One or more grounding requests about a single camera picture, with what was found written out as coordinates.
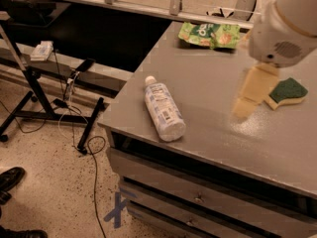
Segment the black bag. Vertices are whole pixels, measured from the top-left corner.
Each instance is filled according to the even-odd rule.
[[[53,0],[1,0],[3,8],[16,22],[31,25],[46,25],[46,18],[56,4]]]

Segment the bottle cap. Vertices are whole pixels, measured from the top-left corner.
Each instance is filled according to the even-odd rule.
[[[146,78],[146,86],[149,86],[150,84],[156,83],[157,80],[152,75],[147,76]]]

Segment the black metal stand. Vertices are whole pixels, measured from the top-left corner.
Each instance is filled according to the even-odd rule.
[[[26,78],[26,80],[28,81],[29,85],[31,86],[33,90],[33,92],[29,91],[27,93],[27,95],[21,100],[21,102],[14,109],[14,111],[8,116],[8,118],[0,126],[0,141],[4,142],[8,140],[8,137],[4,135],[3,133],[16,117],[53,120],[53,121],[59,121],[62,117],[62,122],[71,122],[71,123],[80,123],[80,124],[88,122],[82,134],[80,142],[77,145],[78,151],[82,154],[86,154],[87,150],[85,149],[84,144],[89,136],[92,125],[97,118],[98,112],[104,108],[103,98],[101,97],[99,98],[92,112],[92,115],[90,117],[83,118],[82,116],[56,114],[53,108],[51,107],[51,104],[49,103],[45,93],[43,92],[40,84],[38,83],[37,77],[33,74],[32,69],[28,66],[26,60],[22,56],[16,43],[11,41],[10,37],[7,36],[1,24],[0,24],[0,34],[2,38],[4,39],[4,41],[7,43],[9,50],[11,51],[11,54],[13,55],[20,70],[22,71],[24,77]],[[26,105],[26,103],[34,97],[33,94],[35,94],[37,99],[40,101],[45,112],[34,112],[34,111],[22,110],[23,107]]]

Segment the desk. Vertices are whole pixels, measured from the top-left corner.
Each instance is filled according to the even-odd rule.
[[[309,237],[317,234],[316,53],[281,70],[309,93],[300,105],[264,103],[231,117],[247,52],[194,49],[172,23],[99,120],[121,193],[134,216],[179,237]],[[162,142],[144,103],[144,79],[170,90],[186,134]]]

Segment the gray tabletop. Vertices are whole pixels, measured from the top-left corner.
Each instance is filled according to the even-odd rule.
[[[317,52],[280,70],[308,89],[305,101],[272,111],[263,103],[246,121],[231,110],[246,69],[247,51],[194,49],[172,23],[123,87],[99,125],[248,177],[317,198]],[[144,79],[168,87],[187,125],[178,141],[164,143],[144,103]]]

